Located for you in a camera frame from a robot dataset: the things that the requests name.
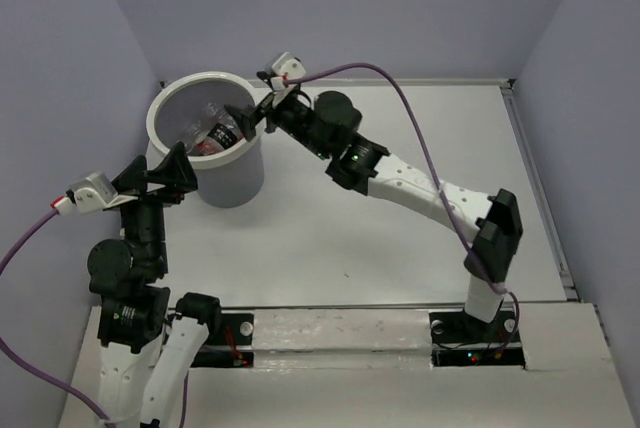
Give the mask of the black label clear bottle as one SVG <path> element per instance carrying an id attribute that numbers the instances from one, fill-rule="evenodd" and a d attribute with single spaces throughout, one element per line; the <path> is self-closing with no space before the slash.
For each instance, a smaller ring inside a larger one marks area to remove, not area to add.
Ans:
<path id="1" fill-rule="evenodd" d="M 244 138 L 236 122 L 223 106 L 209 103 L 205 108 L 205 125 L 214 128 L 213 136 L 224 147 L 224 151 Z"/>

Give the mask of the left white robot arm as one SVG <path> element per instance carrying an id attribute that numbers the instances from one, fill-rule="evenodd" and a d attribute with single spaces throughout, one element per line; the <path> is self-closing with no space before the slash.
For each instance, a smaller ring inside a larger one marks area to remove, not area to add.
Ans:
<path id="1" fill-rule="evenodd" d="M 160 427 L 204 343 L 221 331 L 218 298 L 187 293 L 168 313 L 171 291 L 164 211 L 196 191 L 183 143 L 155 168 L 136 157 L 115 179 L 98 173 L 80 203 L 116 210 L 121 233 L 96 244 L 87 259 L 89 290 L 100 298 L 98 403 L 107 427 Z"/>

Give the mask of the red label water bottle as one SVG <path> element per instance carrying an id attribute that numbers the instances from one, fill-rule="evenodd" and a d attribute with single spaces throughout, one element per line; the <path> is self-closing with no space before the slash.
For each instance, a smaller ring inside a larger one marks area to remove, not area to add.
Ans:
<path id="1" fill-rule="evenodd" d="M 183 129 L 180 141 L 190 156 L 210 156 L 224 151 L 222 144 L 213 136 L 214 128 L 194 123 Z"/>

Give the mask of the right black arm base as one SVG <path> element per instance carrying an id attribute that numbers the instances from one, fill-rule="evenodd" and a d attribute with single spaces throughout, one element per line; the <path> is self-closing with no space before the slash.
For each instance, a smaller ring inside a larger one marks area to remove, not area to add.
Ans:
<path id="1" fill-rule="evenodd" d="M 432 364 L 445 367 L 525 367 L 521 338 L 514 332 L 515 315 L 499 310 L 491 323 L 463 310 L 429 314 Z"/>

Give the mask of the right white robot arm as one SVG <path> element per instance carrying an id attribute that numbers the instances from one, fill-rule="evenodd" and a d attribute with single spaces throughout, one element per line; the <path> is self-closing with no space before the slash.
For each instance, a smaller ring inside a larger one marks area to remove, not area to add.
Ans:
<path id="1" fill-rule="evenodd" d="M 421 172 L 361 135 L 361 112 L 337 91 L 310 99 L 294 89 L 270 93 L 254 106 L 226 109 L 246 139 L 256 137 L 260 123 L 269 132 L 280 129 L 327 161 L 327 175 L 343 189 L 398 204 L 452 230 L 467 251 L 464 267 L 470 274 L 462 332 L 482 340 L 496 329 L 523 235 L 515 194 L 475 192 Z"/>

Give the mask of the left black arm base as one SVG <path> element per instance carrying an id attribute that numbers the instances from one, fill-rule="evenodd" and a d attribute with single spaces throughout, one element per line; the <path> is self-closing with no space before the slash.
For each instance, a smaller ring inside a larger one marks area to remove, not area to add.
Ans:
<path id="1" fill-rule="evenodd" d="M 244 369 L 254 365 L 254 314 L 225 312 L 219 331 L 199 349 L 192 368 Z"/>

